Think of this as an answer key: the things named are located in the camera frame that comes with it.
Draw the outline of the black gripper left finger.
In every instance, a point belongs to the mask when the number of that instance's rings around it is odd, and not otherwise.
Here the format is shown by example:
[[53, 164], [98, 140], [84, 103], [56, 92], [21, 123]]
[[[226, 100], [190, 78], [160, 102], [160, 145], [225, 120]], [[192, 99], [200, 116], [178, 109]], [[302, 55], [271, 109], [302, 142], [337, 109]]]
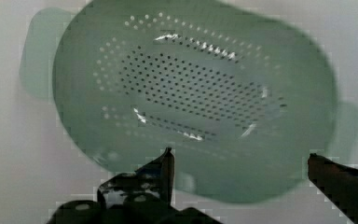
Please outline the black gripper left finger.
[[194, 207], [172, 206], [174, 156], [167, 147], [151, 162], [102, 183], [97, 199], [64, 203], [46, 224], [222, 224]]

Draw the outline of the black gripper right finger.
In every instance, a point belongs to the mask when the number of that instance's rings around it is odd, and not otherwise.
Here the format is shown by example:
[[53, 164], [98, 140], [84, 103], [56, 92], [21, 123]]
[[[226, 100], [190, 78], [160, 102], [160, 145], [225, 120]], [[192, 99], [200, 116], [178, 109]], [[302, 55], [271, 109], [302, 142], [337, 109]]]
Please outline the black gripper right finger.
[[308, 178], [350, 221], [358, 224], [358, 169], [311, 153]]

